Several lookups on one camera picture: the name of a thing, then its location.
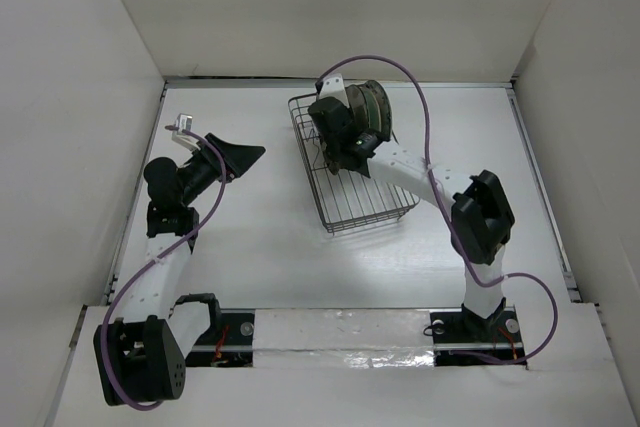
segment wire mesh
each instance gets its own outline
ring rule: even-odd
[[[376,182],[356,172],[327,168],[320,137],[307,113],[315,94],[289,100],[289,113],[320,221],[327,232],[397,220],[418,204],[419,199],[400,187]]]

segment white table surface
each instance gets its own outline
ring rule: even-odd
[[[230,184],[200,233],[183,292],[213,292],[223,308],[454,307],[464,295],[463,265],[439,212],[421,203],[400,222],[364,234],[331,237],[316,211],[289,118],[287,101],[309,88],[170,89],[160,126],[181,112],[193,130],[233,143],[263,145],[266,154]],[[415,91],[388,88],[400,143],[422,152],[424,120]],[[536,272],[566,298],[552,231],[542,209],[504,88],[427,88],[432,158],[460,172],[486,168],[501,179],[516,216],[505,271]],[[189,153],[161,127],[150,158],[178,163]],[[217,187],[195,202],[201,215]],[[119,285],[140,268],[146,245],[146,185],[135,208]],[[544,305],[528,282],[505,285],[509,299]]]
[[[183,112],[193,130],[267,153],[228,186],[200,233],[180,293],[214,292],[223,308],[455,307],[463,265],[439,213],[424,203],[381,229],[330,237],[324,232],[299,157],[287,101],[308,87],[169,89],[160,126]],[[424,120],[407,84],[385,85],[402,145],[420,152]],[[108,408],[91,335],[104,308],[92,308],[63,393],[57,426],[112,425],[635,425],[593,306],[571,304],[552,230],[536,191],[504,88],[427,87],[434,162],[500,177],[516,217],[506,272],[545,280],[560,309],[552,344],[522,367],[437,368],[427,373],[326,369],[191,369],[182,399],[153,413]],[[188,152],[158,129],[151,158]],[[216,187],[196,200],[204,213]],[[142,189],[121,258],[119,285],[140,268],[148,197]],[[525,348],[546,334],[551,309],[532,282],[507,282]]]

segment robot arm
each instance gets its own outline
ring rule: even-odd
[[[359,172],[437,205],[428,179],[430,170],[480,281],[500,278],[504,245],[515,220],[498,177],[486,170],[471,176],[427,166],[422,157],[393,141],[389,100],[375,81],[345,88],[336,74],[324,78],[317,88],[318,98],[309,107],[309,115],[318,129],[329,169],[334,174],[340,169]],[[486,331],[504,308],[502,288],[500,284],[481,287],[468,271],[465,275],[464,323],[471,330]]]
[[[190,118],[181,115],[177,127],[188,130],[189,123]],[[135,283],[122,288],[131,285],[130,290],[116,297],[122,299],[121,309],[115,321],[108,325],[105,321],[106,343],[102,325],[94,334],[102,390],[109,405],[126,402],[134,406],[179,398],[184,389],[186,356],[202,334],[216,335],[222,328],[220,305],[214,294],[176,295],[197,239],[197,233],[192,233],[197,232],[199,215],[189,204],[220,180],[221,162],[228,183],[241,177],[265,149],[229,144],[212,134],[199,139],[220,155],[202,142],[190,142],[179,132],[174,133],[174,140],[192,151],[191,158],[178,167],[173,160],[161,157],[144,169],[151,199],[147,209],[147,270]],[[187,235],[191,237],[176,247]],[[114,308],[110,307],[108,315]]]

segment purple cable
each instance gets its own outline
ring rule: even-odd
[[[168,125],[165,127],[165,129],[171,130],[171,131],[180,130],[178,127],[174,125]],[[218,158],[218,162],[220,162],[220,168],[222,171],[220,175],[220,191],[218,192],[218,197],[216,197],[216,201],[214,202],[213,207],[211,208],[209,213],[204,217],[204,219],[202,219],[202,222],[196,225],[191,232],[186,234],[184,237],[181,237],[174,244],[172,244],[171,246],[163,250],[158,255],[157,257],[158,259],[163,259],[167,255],[169,255],[171,252],[176,250],[178,247],[184,244],[187,240],[189,240],[193,235],[195,235],[200,229],[202,229],[202,227],[204,227],[204,225],[207,222],[209,222],[209,219],[213,216],[215,211],[218,210],[218,206],[220,205],[220,201],[222,200],[222,194],[224,194],[224,187],[227,184],[227,169],[224,165],[224,159],[222,158],[222,154],[220,154],[218,149],[216,149],[213,145],[211,145],[209,141],[207,141],[206,139],[203,139],[202,137],[200,137],[197,134],[194,134],[191,131],[182,130],[182,133],[187,134],[193,137],[194,139],[200,141],[205,147],[211,150],[215,154],[215,156]],[[120,385],[120,382],[118,382],[118,379],[116,378],[116,374],[113,371],[113,366],[111,365],[111,359],[109,358],[109,351],[107,346],[107,329],[109,328],[109,319],[111,319],[113,312],[116,310],[116,306],[118,305],[120,300],[122,300],[122,297],[124,296],[125,292],[129,290],[129,288],[131,288],[131,286],[154,265],[156,265],[156,259],[150,260],[147,264],[145,264],[144,267],[142,267],[138,272],[136,272],[126,284],[122,286],[122,289],[120,289],[120,292],[118,292],[118,294],[113,299],[113,302],[109,306],[109,309],[107,310],[107,313],[104,316],[104,320],[102,321],[102,328],[100,329],[100,350],[102,354],[102,363],[104,365],[104,370],[107,373],[107,377],[109,378],[109,382],[113,387],[113,390],[116,391],[116,393],[118,394],[118,397],[120,397],[122,401],[125,404],[127,404],[129,407],[132,407],[136,410],[142,410],[142,411],[153,410],[156,407],[158,407],[160,404],[162,404],[162,402],[159,401],[159,402],[154,402],[153,404],[140,404],[127,395],[127,393],[124,391],[124,389]]]
[[[424,110],[424,120],[425,120],[424,159],[425,159],[426,165],[431,165],[431,152],[429,148],[429,142],[431,140],[431,121],[429,118],[429,106],[427,105],[427,99],[424,96],[424,92],[422,92],[422,89],[420,88],[420,84],[418,83],[418,80],[414,77],[414,75],[411,72],[409,72],[409,70],[407,70],[406,67],[404,67],[402,64],[399,64],[395,60],[391,60],[381,55],[373,55],[373,54],[356,55],[353,57],[349,57],[348,59],[344,59],[338,62],[337,64],[335,64],[334,66],[330,67],[329,69],[327,69],[326,72],[324,72],[318,78],[318,80],[324,79],[327,75],[329,75],[331,72],[338,69],[339,67],[342,67],[343,65],[346,65],[346,64],[350,64],[351,62],[355,62],[357,60],[378,60],[380,62],[393,65],[397,69],[401,70],[409,78],[413,86],[416,88],[416,91],[418,92],[418,96],[420,97],[420,102],[422,103],[422,109]],[[457,232],[453,228],[453,224],[451,223],[451,219],[449,219],[449,215],[447,213],[447,208],[444,205],[444,201],[442,200],[442,196],[440,195],[440,191],[438,190],[438,184],[437,184],[436,178],[433,174],[433,171],[430,169],[427,170],[427,178],[429,179],[429,184],[433,189],[433,195],[435,197],[436,204],[438,204],[438,210],[440,210],[440,213],[442,214],[442,218],[444,219],[444,222],[447,224],[447,228],[449,229],[449,232],[451,232],[451,238],[453,239],[457,247],[457,251],[462,256],[464,265],[466,269],[469,271],[469,274],[471,275],[471,278],[473,279],[473,281],[476,284],[478,284],[480,287],[487,289],[495,285],[498,285],[499,283],[501,283],[507,278],[524,277],[527,279],[531,279],[544,289],[545,293],[549,296],[549,300],[551,301],[551,308],[553,309],[553,322],[551,324],[551,329],[549,330],[547,337],[536,349],[534,349],[531,353],[524,355],[523,357],[520,357],[514,360],[500,360],[491,355],[482,354],[479,352],[467,351],[467,350],[454,350],[452,351],[452,353],[459,354],[459,355],[469,355],[469,356],[484,360],[487,363],[497,364],[497,365],[511,365],[511,364],[525,362],[526,360],[540,353],[547,345],[549,345],[549,342],[551,342],[551,339],[556,333],[556,329],[558,327],[558,304],[556,303],[556,299],[553,297],[553,293],[542,280],[540,280],[538,277],[532,274],[527,274],[525,272],[514,272],[512,274],[501,275],[500,277],[493,279],[489,282],[481,281],[475,269],[473,268],[471,261],[469,260],[469,256],[467,255],[465,250],[462,248],[462,243],[460,242],[460,238],[458,237]]]

